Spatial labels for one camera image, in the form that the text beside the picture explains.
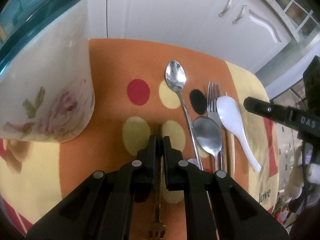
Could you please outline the right hand white glove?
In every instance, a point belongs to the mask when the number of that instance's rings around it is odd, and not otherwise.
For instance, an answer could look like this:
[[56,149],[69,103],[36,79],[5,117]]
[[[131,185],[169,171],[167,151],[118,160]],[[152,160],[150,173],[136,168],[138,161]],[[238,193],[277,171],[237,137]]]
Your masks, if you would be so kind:
[[[308,164],[306,166],[306,181],[315,184],[313,193],[307,199],[307,208],[315,206],[319,202],[319,164]],[[302,167],[302,146],[295,151],[294,165],[289,176],[285,190],[282,194],[283,203],[288,204],[301,196],[303,192],[304,178]]]

